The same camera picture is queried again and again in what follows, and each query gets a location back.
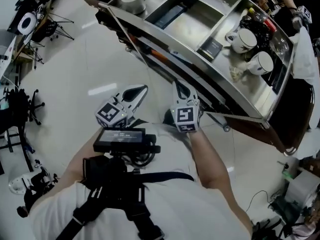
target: white cloth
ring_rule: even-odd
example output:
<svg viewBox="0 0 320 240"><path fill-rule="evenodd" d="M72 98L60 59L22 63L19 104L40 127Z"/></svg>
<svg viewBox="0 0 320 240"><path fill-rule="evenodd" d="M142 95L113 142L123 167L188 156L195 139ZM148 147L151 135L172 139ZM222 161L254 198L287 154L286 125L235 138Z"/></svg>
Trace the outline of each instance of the white cloth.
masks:
<svg viewBox="0 0 320 240"><path fill-rule="evenodd" d="M200 185L186 135L160 124L139 128L146 128L147 134L156 134L156 144L161 146L161 153L156 154L141 173L176 171L197 179L196 182L172 179L145 184L145 204L150 218L165 233L166 240L251 239L222 193ZM76 182L39 204L29 216L36 239L56 239L72 219L74 209L86 202L89 192ZM135 224L127 219L125 212L111 208L84 226L74 239L140 240Z"/></svg>
<svg viewBox="0 0 320 240"><path fill-rule="evenodd" d="M300 32L290 38L296 44L293 58L293 78L304 79L312 85L315 78L315 54L310 36L303 26Z"/></svg>
<svg viewBox="0 0 320 240"><path fill-rule="evenodd" d="M314 79L312 81L314 89L314 107L309 121L309 126L311 130L316 129L320 121L320 75L318 59L316 57L313 59L313 64L315 68Z"/></svg>

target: bottle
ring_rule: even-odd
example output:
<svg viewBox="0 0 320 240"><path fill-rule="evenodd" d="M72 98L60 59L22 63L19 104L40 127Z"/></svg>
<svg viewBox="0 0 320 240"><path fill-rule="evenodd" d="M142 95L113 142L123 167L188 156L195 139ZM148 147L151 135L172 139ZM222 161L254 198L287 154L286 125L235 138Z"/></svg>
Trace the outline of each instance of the bottle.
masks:
<svg viewBox="0 0 320 240"><path fill-rule="evenodd" d="M289 45L287 41L282 37L281 33L277 30L277 27L272 23L270 19L264 22L272 32L272 39L270 40L270 47L275 54L282 58L283 55L289 51Z"/></svg>
<svg viewBox="0 0 320 240"><path fill-rule="evenodd" d="M262 12L255 11L255 9L253 9L252 7L249 9L249 13L251 14L250 16L252 17L252 19L256 22L263 23L268 18L267 15Z"/></svg>

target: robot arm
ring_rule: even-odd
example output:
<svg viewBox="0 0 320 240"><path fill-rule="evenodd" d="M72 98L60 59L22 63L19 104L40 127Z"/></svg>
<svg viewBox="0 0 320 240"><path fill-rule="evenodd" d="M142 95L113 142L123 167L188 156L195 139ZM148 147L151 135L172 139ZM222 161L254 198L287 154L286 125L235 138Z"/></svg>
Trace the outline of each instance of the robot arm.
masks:
<svg viewBox="0 0 320 240"><path fill-rule="evenodd" d="M171 114L177 129L181 133L196 132L202 116L196 89L182 80L174 81L172 86Z"/></svg>
<svg viewBox="0 0 320 240"><path fill-rule="evenodd" d="M124 128L134 120L134 113L147 95L143 84L129 85L119 90L99 107L95 117L103 128Z"/></svg>

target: person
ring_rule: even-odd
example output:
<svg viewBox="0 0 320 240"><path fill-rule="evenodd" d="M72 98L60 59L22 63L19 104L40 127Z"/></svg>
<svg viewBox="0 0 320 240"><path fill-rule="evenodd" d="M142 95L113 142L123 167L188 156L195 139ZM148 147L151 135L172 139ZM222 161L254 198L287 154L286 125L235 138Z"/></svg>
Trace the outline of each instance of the person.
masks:
<svg viewBox="0 0 320 240"><path fill-rule="evenodd" d="M309 35L311 40L320 38L319 34L319 27L320 27L320 20L318 15L318 5L320 3L320 0L283 0L286 7L290 9L292 13L295 12L295 10L300 6L305 6L305 8L310 12L312 17L312 24L309 24ZM280 27L284 28L284 31L286 34L290 36L294 36L296 34L296 31L293 29L293 27L288 24L288 26L283 26L284 23L280 25Z"/></svg>
<svg viewBox="0 0 320 240"><path fill-rule="evenodd" d="M21 218L28 217L34 203L53 188L51 184L44 182L44 177L47 177L48 175L47 170L41 167L41 172L31 178L32 185L26 189L23 197L25 206L19 206L16 209Z"/></svg>
<svg viewBox="0 0 320 240"><path fill-rule="evenodd" d="M252 224L239 207L231 188L228 171L204 132L187 136L172 126L144 123L146 134L156 135L161 152L140 173L182 172L197 179L171 179L145 183L145 204L153 223L170 240L249 240ZM90 190L82 183L83 159L102 156L93 143L100 133L77 152L55 187L32 206L30 220L36 239L56 239L81 207ZM123 210L107 208L95 221L85 225L77 240L139 239L138 230Z"/></svg>

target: black equipment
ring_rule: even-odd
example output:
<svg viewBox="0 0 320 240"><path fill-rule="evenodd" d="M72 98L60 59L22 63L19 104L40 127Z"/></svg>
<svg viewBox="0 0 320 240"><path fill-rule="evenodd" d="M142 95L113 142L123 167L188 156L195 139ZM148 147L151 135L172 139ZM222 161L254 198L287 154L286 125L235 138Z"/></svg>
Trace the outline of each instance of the black equipment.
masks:
<svg viewBox="0 0 320 240"><path fill-rule="evenodd" d="M162 240L165 234L152 222L145 204L144 183L194 179L182 172L140 174L139 169L127 172L124 158L143 164L150 163L161 150L155 143L156 136L146 134L145 129L102 130L93 149L96 152L109 152L112 158L96 156L83 160L82 183L90 189L90 194L87 201L73 211L72 220L57 240L73 239L82 227L94 221L106 208L123 210L127 219L136 225L140 239Z"/></svg>

